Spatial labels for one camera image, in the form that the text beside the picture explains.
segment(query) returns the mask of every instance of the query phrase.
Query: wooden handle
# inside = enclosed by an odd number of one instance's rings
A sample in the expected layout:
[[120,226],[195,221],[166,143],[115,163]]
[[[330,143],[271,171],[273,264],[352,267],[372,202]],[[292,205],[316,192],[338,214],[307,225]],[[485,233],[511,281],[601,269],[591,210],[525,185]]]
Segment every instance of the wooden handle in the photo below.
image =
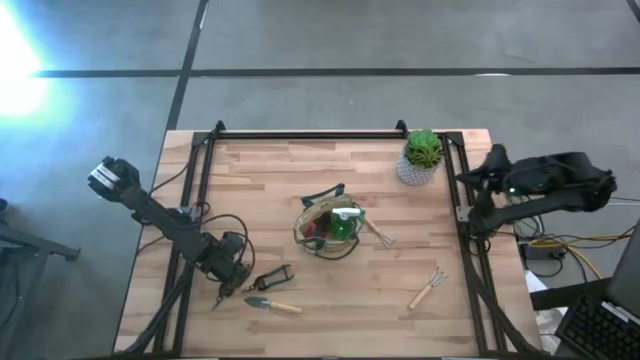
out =
[[278,310],[282,310],[282,311],[286,311],[286,312],[291,312],[291,313],[295,313],[295,314],[302,314],[302,309],[297,308],[295,306],[289,306],[289,305],[284,305],[284,304],[271,302],[271,307],[274,308],[274,309],[278,309]]
[[422,300],[422,298],[425,297],[425,295],[427,295],[429,291],[431,291],[431,285],[427,284],[427,286],[425,286],[424,289],[422,289],[422,291],[420,291],[418,295],[413,298],[413,301],[411,301],[411,304],[409,304],[409,309],[415,309],[416,306],[418,306],[420,300]]
[[368,217],[364,218],[364,222],[366,222],[367,225],[369,225],[369,227],[371,228],[371,230],[375,231],[376,234],[380,234],[380,229],[378,229],[376,224],[374,224],[373,221],[371,221]]

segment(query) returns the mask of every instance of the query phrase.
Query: keyboard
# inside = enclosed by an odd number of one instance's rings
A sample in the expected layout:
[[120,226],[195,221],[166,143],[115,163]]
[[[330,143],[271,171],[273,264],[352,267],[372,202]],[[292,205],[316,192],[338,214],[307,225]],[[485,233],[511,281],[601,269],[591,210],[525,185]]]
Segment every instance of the keyboard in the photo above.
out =
[[569,307],[556,336],[587,359],[640,360],[640,326],[625,318],[585,295]]

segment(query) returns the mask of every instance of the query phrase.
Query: succulent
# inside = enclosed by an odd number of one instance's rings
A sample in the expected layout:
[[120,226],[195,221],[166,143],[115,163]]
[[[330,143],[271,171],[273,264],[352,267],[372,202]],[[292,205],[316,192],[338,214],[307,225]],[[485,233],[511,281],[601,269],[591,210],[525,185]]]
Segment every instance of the succulent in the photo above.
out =
[[431,130],[416,130],[409,134],[405,151],[409,163],[428,169],[438,164],[442,157],[442,147],[438,135]]

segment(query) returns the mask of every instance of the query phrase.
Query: computer monitor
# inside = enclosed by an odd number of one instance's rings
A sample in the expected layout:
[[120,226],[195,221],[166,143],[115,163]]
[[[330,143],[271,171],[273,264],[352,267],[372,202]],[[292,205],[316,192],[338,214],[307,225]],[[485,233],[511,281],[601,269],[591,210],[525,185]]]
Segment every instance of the computer monitor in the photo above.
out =
[[607,286],[607,296],[631,315],[640,318],[640,220]]

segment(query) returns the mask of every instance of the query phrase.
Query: black metal frame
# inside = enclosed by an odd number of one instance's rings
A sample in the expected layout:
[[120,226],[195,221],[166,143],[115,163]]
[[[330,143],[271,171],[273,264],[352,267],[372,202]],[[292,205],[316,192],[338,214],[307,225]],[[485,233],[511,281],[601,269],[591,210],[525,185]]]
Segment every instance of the black metal frame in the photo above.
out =
[[[213,149],[216,140],[273,140],[273,139],[349,139],[349,140],[383,140],[383,139],[405,139],[408,135],[408,129],[404,121],[398,121],[395,130],[390,131],[317,131],[317,132],[227,132],[224,124],[219,121],[216,125],[213,133],[211,132],[196,132],[193,134],[192,146],[202,143],[202,140],[209,136],[209,140],[206,142],[206,149],[204,151],[204,162],[202,165],[202,175],[200,178],[200,186],[198,189],[198,201],[204,202],[207,196],[207,185],[209,180],[209,174],[212,167]],[[458,217],[460,207],[472,206],[475,201],[475,194],[470,186],[465,186],[467,203],[463,204],[460,193],[458,190],[458,184],[455,180],[454,158],[451,151],[451,146],[454,146],[458,152],[461,171],[469,170],[469,163],[466,155],[466,149],[464,139],[461,132],[445,132],[437,133],[440,141],[442,142],[444,149],[445,168],[447,173],[447,179],[449,182],[449,190],[451,195],[451,207],[453,210],[453,219],[456,222],[456,228],[458,233],[458,240],[460,244],[460,252],[462,258],[462,265],[465,273],[465,281],[467,283],[469,304],[471,309],[471,315],[473,320],[473,326],[475,330],[476,344],[478,346],[478,353],[480,356],[495,357],[496,355],[504,356],[506,358],[520,358],[531,359],[536,358],[537,354],[531,353],[510,353],[507,350],[505,331],[501,324],[497,320],[496,316],[492,316],[492,328],[496,339],[496,350],[490,350],[485,333],[484,321],[482,313],[480,311],[479,292],[477,289],[477,283],[482,281],[480,286],[484,286],[483,293],[488,296],[497,306],[497,297],[495,287],[493,283],[493,277],[491,274],[491,267],[489,264],[489,258],[487,252],[481,246],[478,248],[478,258],[480,263],[480,276],[478,276],[470,250],[471,239],[466,232],[466,222],[461,221]],[[195,159],[189,163],[185,182],[182,190],[181,206],[188,206],[190,200],[190,194],[193,187],[194,175],[196,172],[198,152],[194,154]],[[167,268],[167,278],[165,281],[164,295],[163,295],[163,316],[160,326],[157,327],[154,332],[154,344],[152,352],[145,354],[136,354],[136,358],[178,358],[182,353],[182,343],[184,340],[185,325],[188,315],[189,297],[191,294],[191,285],[194,268],[190,264],[185,264],[182,270],[182,276],[186,276],[188,281],[179,282],[176,284],[176,276],[178,272],[178,258],[179,253],[174,246],[171,251],[171,257],[169,259],[169,265]],[[168,315],[171,307],[177,301],[177,298],[173,298],[171,304],[164,304],[165,300],[170,298],[171,294],[175,294],[176,291],[180,292],[180,304],[178,308],[176,329],[173,338],[173,344],[170,350],[165,350],[165,337],[166,337],[166,315]],[[114,356],[122,357],[123,354],[114,354]]]

